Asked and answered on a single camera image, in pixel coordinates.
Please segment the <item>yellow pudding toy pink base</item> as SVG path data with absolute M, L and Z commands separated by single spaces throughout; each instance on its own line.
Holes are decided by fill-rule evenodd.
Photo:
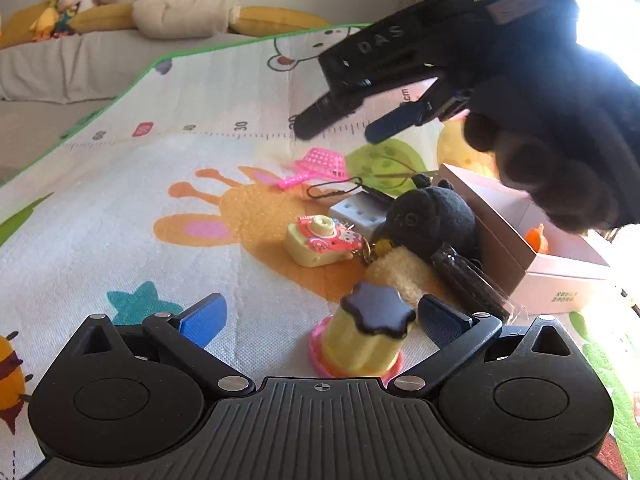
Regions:
M 360 282 L 311 331 L 310 362 L 322 377 L 389 382 L 400 373 L 401 348 L 415 322 L 416 310 L 397 289 Z

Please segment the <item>orange plastic toy shell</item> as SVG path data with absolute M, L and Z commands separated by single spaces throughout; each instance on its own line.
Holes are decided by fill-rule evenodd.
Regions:
M 544 236 L 544 224 L 539 223 L 538 226 L 529 229 L 524 236 L 527 244 L 534 252 L 541 255 L 548 255 L 549 242 Z

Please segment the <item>pink toy colander scoop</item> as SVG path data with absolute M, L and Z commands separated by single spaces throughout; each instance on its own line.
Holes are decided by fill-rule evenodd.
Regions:
M 296 160 L 295 174 L 281 179 L 277 187 L 285 191 L 310 180 L 345 181 L 348 178 L 342 154 L 327 148 L 311 148 L 303 158 Z

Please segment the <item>clear packet of black items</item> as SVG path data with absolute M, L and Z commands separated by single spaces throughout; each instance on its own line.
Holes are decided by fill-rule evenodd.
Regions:
M 509 297 L 473 261 L 442 244 L 431 256 L 431 262 L 466 312 L 486 312 L 503 324 L 512 320 L 515 307 Z

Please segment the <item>black plush toy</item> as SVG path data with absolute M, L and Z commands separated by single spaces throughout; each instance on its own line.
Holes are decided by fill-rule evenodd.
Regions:
M 372 240 L 389 240 L 430 262 L 446 244 L 463 257 L 480 261 L 480 231 L 472 208 L 447 179 L 398 196 Z

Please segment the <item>white multi socket adapter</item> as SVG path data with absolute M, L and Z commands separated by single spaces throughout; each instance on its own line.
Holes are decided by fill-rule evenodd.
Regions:
M 388 200 L 380 200 L 367 192 L 359 192 L 331 206 L 329 216 L 349 224 L 354 231 L 371 238 L 385 223 L 389 209 Z

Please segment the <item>pink cardboard box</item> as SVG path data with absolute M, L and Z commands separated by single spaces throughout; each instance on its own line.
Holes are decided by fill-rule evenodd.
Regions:
M 596 248 L 554 226 L 525 193 L 446 164 L 437 177 L 447 179 L 476 215 L 484 272 L 528 314 L 582 310 L 611 284 L 612 268 Z M 524 238 L 539 223 L 548 255 L 534 252 Z

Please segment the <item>colourful cartoon play mat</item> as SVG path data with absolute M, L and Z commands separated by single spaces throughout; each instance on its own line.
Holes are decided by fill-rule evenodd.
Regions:
M 463 182 L 518 232 L 547 223 L 529 198 L 479 174 L 480 155 L 442 133 L 438 122 L 409 129 L 386 144 L 368 145 L 364 127 L 428 86 L 370 99 L 355 115 L 312 142 L 291 132 L 294 113 L 326 91 L 316 57 L 360 27 L 319 29 L 274 39 L 231 39 L 231 47 L 186 52 L 187 42 L 142 39 L 133 32 L 23 44 L 1 51 L 62 54 L 78 44 L 94 53 L 126 54 L 134 47 L 169 48 L 102 112 L 66 133 L 61 144 L 1 185 L 1 336 L 23 363 L 16 388 L 1 381 L 1 401 L 31 393 L 81 321 L 93 312 L 122 324 L 145 315 L 178 312 L 211 292 L 227 300 L 227 321 L 206 349 L 250 375 L 311 375 L 306 344 L 311 329 L 362 279 L 356 258 L 326 268 L 300 268 L 277 244 L 305 212 L 331 206 L 309 200 L 301 185 L 284 192 L 280 177 L 321 146 L 345 155 L 350 169 L 373 176 L 371 188 L 399 195 L 409 179 L 382 174 L 449 165 Z M 639 315 L 614 299 L 614 263 L 595 235 L 564 236 L 575 257 L 541 256 L 528 264 L 513 298 L 534 313 L 559 314 L 589 362 L 602 375 L 616 409 L 615 444 L 605 460 L 639 479 Z M 562 288 L 570 264 L 577 285 Z

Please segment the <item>beige bolster pillow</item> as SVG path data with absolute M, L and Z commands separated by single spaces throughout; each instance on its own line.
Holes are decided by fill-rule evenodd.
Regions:
M 136 0 L 131 17 L 152 39 L 198 39 L 223 34 L 240 12 L 238 0 Z

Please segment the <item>yellow banana cushion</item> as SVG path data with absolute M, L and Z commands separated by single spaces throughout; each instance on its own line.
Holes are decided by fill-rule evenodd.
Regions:
M 132 4 L 130 2 L 94 6 L 76 14 L 70 19 L 68 26 L 78 34 L 137 28 L 132 19 Z

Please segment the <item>grey covered sofa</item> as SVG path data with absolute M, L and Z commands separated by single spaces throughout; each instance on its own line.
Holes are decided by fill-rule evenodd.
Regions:
M 136 30 L 116 30 L 3 49 L 1 182 L 125 92 L 161 56 L 245 40 L 228 32 L 205 39 L 155 40 Z

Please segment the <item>yellow plush duck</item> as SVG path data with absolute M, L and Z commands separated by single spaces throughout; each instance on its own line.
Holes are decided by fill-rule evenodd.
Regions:
M 47 6 L 29 27 L 29 31 L 32 33 L 32 41 L 51 39 L 59 20 L 58 9 L 55 6 Z

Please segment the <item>tan fluffy plush keychain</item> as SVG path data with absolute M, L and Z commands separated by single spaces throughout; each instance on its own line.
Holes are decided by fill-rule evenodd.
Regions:
M 364 276 L 373 285 L 393 287 L 414 308 L 423 296 L 442 292 L 442 282 L 435 271 L 405 247 L 396 247 L 377 258 Z

